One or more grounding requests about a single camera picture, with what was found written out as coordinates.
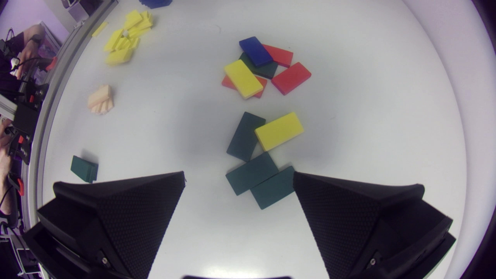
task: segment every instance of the dark green block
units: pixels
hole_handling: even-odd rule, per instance
[[[91,167],[91,172],[90,172],[90,181],[89,183],[93,183],[93,181],[96,180],[96,175],[98,174],[98,164],[94,164],[94,166]]]
[[[82,180],[91,183],[96,180],[98,164],[73,156],[70,170]]]
[[[258,142],[255,129],[263,125],[265,119],[245,112],[227,148],[227,153],[248,162]]]
[[[260,209],[267,208],[295,191],[293,174],[295,169],[287,167],[280,173],[251,188]]]
[[[233,187],[234,193],[239,195],[279,172],[269,153],[265,152],[250,162],[226,174],[226,178]]]
[[[250,58],[246,53],[243,52],[241,54],[240,59],[246,64],[248,69],[259,76],[262,76],[264,78],[272,79],[274,75],[276,74],[277,70],[277,62],[272,61],[269,64],[263,65],[261,67],[255,67],[255,65],[251,62]]]

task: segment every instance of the yellow block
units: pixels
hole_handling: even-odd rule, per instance
[[[303,131],[303,126],[296,113],[292,112],[255,129],[255,134],[263,151],[269,151],[303,133]]]
[[[132,28],[129,29],[129,32],[135,32],[139,31],[148,27],[152,27],[153,23],[147,18],[142,20],[140,23],[137,25],[133,26]]]
[[[105,59],[105,63],[111,66],[121,64],[127,62],[131,59],[132,49],[123,49],[111,52],[107,59]]]
[[[148,27],[146,29],[139,30],[139,31],[136,31],[136,32],[130,32],[129,33],[129,38],[134,39],[134,38],[140,37],[141,35],[145,34],[146,32],[148,32],[150,30],[152,30],[152,29],[150,27]]]
[[[153,25],[153,16],[152,16],[152,14],[150,14],[150,13],[149,13],[149,14],[148,14],[148,18],[147,18],[147,19],[148,19],[147,21],[148,21],[151,25]]]
[[[126,21],[124,23],[124,29],[128,30],[129,28],[137,25],[143,20],[143,17],[137,10],[133,10],[132,12],[128,13],[126,16]]]
[[[116,50],[128,49],[131,45],[131,41],[127,37],[121,37],[117,43]]]
[[[152,14],[150,14],[147,10],[141,12],[141,16],[143,18],[150,18]]]
[[[140,38],[134,38],[132,39],[131,46],[129,47],[130,49],[135,49],[138,47]]]
[[[103,28],[105,28],[105,26],[107,26],[107,24],[109,24],[109,23],[106,21],[102,22],[102,24],[100,24],[100,26],[95,30],[95,32],[93,32],[93,34],[91,34],[91,37],[98,36],[100,34],[100,32],[102,32]]]
[[[119,40],[117,41],[117,44],[116,44],[116,50],[123,49],[122,45],[126,42],[126,40],[128,40],[126,37],[124,37],[124,36],[120,37]]]
[[[244,99],[248,99],[263,90],[263,85],[242,60],[225,66],[224,71]]]
[[[109,41],[103,48],[103,51],[113,51],[116,49],[117,42],[119,41],[120,37],[123,35],[124,29],[119,29],[116,30],[112,33],[112,36],[110,36]]]

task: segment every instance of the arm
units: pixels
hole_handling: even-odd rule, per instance
[[[0,124],[0,200],[10,187],[7,183],[7,175],[10,171],[11,166],[11,160],[7,154],[10,137],[3,134],[3,131],[10,125],[10,123],[12,123],[12,121],[5,120],[3,123]],[[3,203],[0,206],[0,211],[3,212],[3,214],[5,215],[10,215],[13,209],[12,197],[15,196],[12,195],[10,191],[9,193],[7,193],[5,199],[3,200]]]
[[[41,41],[43,41],[43,39],[45,38],[45,28],[43,26],[41,26],[40,24],[36,24],[36,25],[33,25],[33,26],[29,27],[28,29],[26,29],[24,31],[24,47],[26,47],[27,44],[30,43],[29,40],[34,35],[38,35],[39,39]]]
[[[45,38],[45,28],[40,24],[33,25],[24,31],[24,49],[19,55],[20,63],[24,61],[37,57],[38,48],[40,43],[36,41],[43,41]],[[19,66],[17,71],[17,79],[21,79],[22,75],[29,71],[31,66],[33,66],[34,61],[29,61],[26,64]]]

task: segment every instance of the white surface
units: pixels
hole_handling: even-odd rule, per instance
[[[10,28],[17,35],[40,21],[62,43],[69,35],[43,0],[10,0],[0,16],[0,38],[5,39]]]
[[[69,169],[73,155],[98,161],[99,182],[184,170],[187,186],[150,278],[327,278],[295,194],[260,210],[224,177],[241,164],[226,148],[244,111],[268,121],[295,111],[306,132],[270,151],[281,169],[423,183],[424,199],[454,219],[458,237],[466,185],[460,115],[439,56],[403,2],[174,1],[151,11],[156,26],[130,63],[110,68],[103,46],[135,7],[143,10],[121,2],[112,11],[67,83],[48,144],[44,203],[53,182],[81,182]],[[246,101],[222,87],[223,66],[253,35],[294,51],[312,77],[287,96],[269,83],[261,99]],[[115,108],[96,116],[86,100],[105,83]],[[431,278],[444,276],[452,251]]]
[[[467,149],[467,194],[446,278],[460,278],[496,205],[496,57],[471,1],[405,0],[441,58],[458,101]]]

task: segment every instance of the hand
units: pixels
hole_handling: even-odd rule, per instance
[[[11,123],[12,120],[5,119],[4,122],[0,124],[0,181],[3,181],[10,171],[11,160],[8,156],[8,145],[11,137],[5,135],[5,128]]]
[[[9,184],[6,182],[6,179],[12,165],[10,156],[8,156],[8,143],[10,142],[10,137],[4,135],[4,131],[5,128],[10,125],[10,123],[12,123],[12,120],[5,120],[3,123],[0,124],[0,199],[9,188]],[[5,197],[5,200],[0,207],[0,211],[3,212],[5,215],[9,215],[11,213],[12,210],[9,197]]]
[[[24,49],[22,50],[21,55],[19,56],[19,60],[20,60],[19,64],[22,64],[24,63],[24,61],[34,57],[38,57],[38,44],[31,40],[26,44],[26,47],[24,47]],[[22,64],[21,66],[19,66],[19,68],[17,69],[16,78],[21,79],[22,75],[25,72],[29,71],[29,69],[31,69],[34,62],[35,62],[34,60],[31,60],[26,62],[26,64]]]

